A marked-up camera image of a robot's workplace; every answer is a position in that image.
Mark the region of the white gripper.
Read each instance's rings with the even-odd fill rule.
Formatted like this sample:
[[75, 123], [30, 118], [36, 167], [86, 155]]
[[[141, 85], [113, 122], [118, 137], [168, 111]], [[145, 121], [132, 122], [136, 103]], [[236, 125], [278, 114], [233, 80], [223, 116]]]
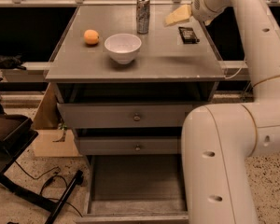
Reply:
[[164, 20], [165, 26], [188, 22], [191, 15], [197, 21], [210, 21], [223, 11], [223, 0], [192, 0], [171, 12]]

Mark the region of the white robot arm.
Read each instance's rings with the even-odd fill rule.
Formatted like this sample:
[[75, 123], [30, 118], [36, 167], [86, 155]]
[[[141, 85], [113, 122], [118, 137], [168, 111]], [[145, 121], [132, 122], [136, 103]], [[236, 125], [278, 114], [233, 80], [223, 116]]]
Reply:
[[203, 105], [186, 117], [189, 224], [258, 224], [245, 158], [280, 151], [280, 27], [266, 0], [192, 0], [191, 15], [210, 21], [226, 7], [234, 10], [254, 100]]

